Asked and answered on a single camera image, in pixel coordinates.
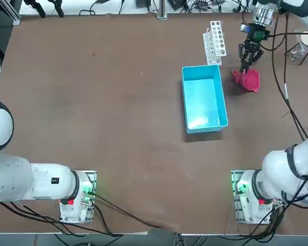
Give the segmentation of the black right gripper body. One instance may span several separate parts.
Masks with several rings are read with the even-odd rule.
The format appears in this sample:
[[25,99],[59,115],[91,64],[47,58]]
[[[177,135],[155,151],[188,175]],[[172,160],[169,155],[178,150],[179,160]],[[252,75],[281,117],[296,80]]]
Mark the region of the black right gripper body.
[[270,31],[265,26],[259,24],[247,24],[246,27],[247,38],[245,46],[260,45],[263,40],[267,40],[270,36]]

